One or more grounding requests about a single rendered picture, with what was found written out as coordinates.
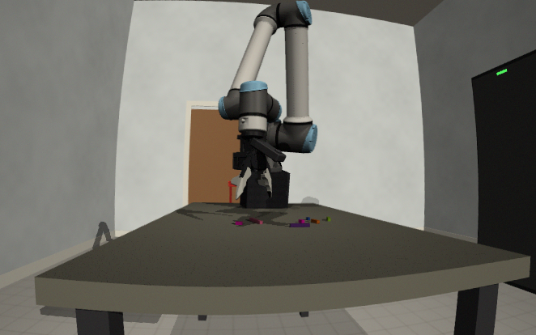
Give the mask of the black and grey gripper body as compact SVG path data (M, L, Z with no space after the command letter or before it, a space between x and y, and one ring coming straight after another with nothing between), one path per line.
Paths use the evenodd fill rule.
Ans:
M237 139L240 140L240 152L233 153L232 169L241 170L241 165L243 161L247 159L247 156L251 156L251 171L258 170L259 172L262 172L262 169L266 167L265 154L250 145L253 138L264 138L264 133L256 131L247 131L242 132L241 135L237 135Z

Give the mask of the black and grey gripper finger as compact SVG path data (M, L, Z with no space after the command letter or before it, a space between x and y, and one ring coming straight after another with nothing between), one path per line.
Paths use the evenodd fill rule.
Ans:
M268 161L266 160L266 167L262 169L262 172L257 171L258 177L255 179L256 183L267 187L269 197L272 195L271 188L271 170Z
M236 200L243 193L244 187L246 186L247 179L251 176L251 156L247 156L247 159L243 161L241 165L241 173L232 178L231 184L234 184L236 187ZM239 180L238 180L239 178Z

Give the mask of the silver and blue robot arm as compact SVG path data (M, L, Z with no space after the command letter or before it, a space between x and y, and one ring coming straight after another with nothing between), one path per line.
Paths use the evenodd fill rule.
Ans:
M253 138L250 145L265 154L271 172L282 171L281 162L287 157L282 152L311 153L316 146L317 125L308 115L308 26L311 24L312 15L306 1L276 3L260 12L228 95L219 100L220 116L225 120L239 120L240 133L264 133L264 138ZM267 93L266 83L256 81L271 35L279 28L285 31L287 116L283 123L279 120L281 105Z

